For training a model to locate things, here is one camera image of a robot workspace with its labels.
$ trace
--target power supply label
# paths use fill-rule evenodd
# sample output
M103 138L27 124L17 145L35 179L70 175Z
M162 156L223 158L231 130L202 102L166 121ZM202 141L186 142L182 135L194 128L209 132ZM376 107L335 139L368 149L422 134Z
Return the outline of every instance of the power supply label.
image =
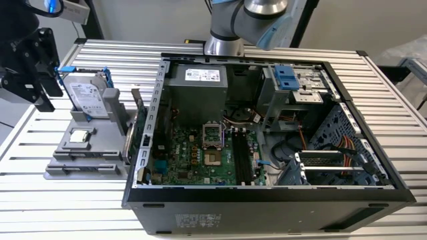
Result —
M186 81L219 82L221 70L190 68L186 70Z

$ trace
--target white wall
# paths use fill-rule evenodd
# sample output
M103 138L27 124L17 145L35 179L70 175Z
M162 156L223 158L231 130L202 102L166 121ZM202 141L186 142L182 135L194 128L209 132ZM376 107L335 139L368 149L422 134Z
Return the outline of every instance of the white wall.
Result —
M203 0L94 0L106 39L147 43L207 40L211 14Z
M321 0L301 47L374 57L426 33L427 0Z

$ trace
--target aluminum extrusion table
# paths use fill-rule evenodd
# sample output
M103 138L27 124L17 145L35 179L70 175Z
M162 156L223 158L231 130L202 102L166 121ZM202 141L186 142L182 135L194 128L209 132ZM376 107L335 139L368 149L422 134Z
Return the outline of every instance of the aluminum extrusion table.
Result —
M142 89L149 105L162 52L202 54L203 46L89 40L73 46L63 65L86 69L109 66L121 100L127 108L135 108L131 89ZM426 239L427 122L372 59L356 51L263 51L253 46L246 47L246 56L331 63L418 203L353 233L195 235L181 239ZM125 180L45 180L46 166L73 118L67 96L54 97L53 103L53 113L29 108L0 147L0 239L155 239L146 234L134 212L122 209Z

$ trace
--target green motherboard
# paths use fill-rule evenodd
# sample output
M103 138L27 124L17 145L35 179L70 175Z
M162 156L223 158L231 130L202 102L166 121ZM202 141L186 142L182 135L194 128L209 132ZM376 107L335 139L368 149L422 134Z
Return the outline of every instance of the green motherboard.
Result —
M215 137L215 129L206 128L210 141L221 140ZM203 147L202 128L175 128L170 145L170 155L166 171L162 174L163 185L241 185L237 182L237 166L234 154L233 132L225 131L223 147ZM251 184L266 185L265 169L255 164L255 157L261 155L255 132L245 134L247 140L247 163L251 169Z

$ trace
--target blue latch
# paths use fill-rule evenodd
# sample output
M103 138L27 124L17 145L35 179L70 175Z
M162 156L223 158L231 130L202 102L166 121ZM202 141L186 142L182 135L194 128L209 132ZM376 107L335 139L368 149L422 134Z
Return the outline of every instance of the blue latch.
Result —
M274 76L279 81L282 90L298 90L301 89L301 83L295 77L294 69L291 66L274 66Z
M110 69L107 67L105 67L102 71L106 74L109 87L115 88L115 84L114 84L114 80L113 80L113 73L110 72Z
M78 71L75 66L63 66L59 70L62 73L74 73Z

